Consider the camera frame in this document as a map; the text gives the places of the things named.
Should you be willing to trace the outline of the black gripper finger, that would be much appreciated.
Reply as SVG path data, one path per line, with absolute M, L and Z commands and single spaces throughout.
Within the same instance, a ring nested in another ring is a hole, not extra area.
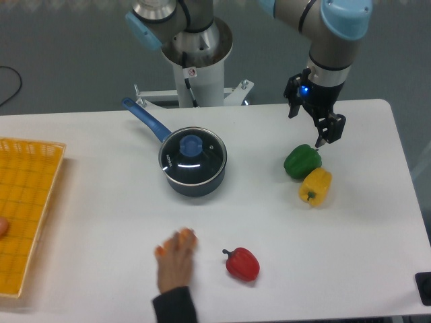
M 342 136 L 346 117 L 342 114 L 330 112 L 326 117 L 318 119 L 315 127 L 318 130 L 318 138 L 315 147 L 321 147 L 324 144 L 331 144 L 339 140 Z
M 301 74 L 297 74 L 289 78 L 284 90 L 284 98 L 288 100 L 288 106 L 290 108 L 288 118 L 294 118 L 298 115 L 299 109 L 303 102 L 300 94 L 298 93 L 301 87 L 301 77 Z

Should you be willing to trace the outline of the person's hand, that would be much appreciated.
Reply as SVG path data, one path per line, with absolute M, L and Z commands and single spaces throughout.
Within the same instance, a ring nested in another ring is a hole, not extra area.
M 178 242 L 178 231 L 175 231 L 170 238 L 173 238 L 172 247 L 175 248 Z M 164 256 L 156 257 L 157 286 L 160 293 L 188 286 L 191 282 L 195 249 L 192 250 L 190 244 L 191 241 L 188 241 L 180 250 L 171 249 Z

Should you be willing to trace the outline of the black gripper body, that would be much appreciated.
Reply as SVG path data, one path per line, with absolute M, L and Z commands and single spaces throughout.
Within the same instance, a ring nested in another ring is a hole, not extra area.
M 300 77 L 300 97 L 315 125 L 343 122 L 344 116 L 333 111 L 344 85 L 344 70 L 305 68 Z

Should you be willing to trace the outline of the dark sleeved forearm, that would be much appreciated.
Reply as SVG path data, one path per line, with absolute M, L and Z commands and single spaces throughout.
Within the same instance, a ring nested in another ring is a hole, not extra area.
M 187 286 L 161 293 L 152 300 L 152 304 L 159 323 L 198 322 L 195 305 Z

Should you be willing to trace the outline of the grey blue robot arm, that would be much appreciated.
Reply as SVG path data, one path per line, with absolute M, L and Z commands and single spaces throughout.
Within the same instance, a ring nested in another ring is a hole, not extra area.
M 371 1 L 262 1 L 273 18 L 310 40 L 306 68 L 289 78 L 290 117 L 305 110 L 318 131 L 317 146 L 341 138 L 345 116 L 333 107 L 372 13 Z M 228 25 L 211 1 L 134 1 L 125 16 L 136 39 L 171 64 L 180 107 L 223 106 L 224 62 L 233 47 Z

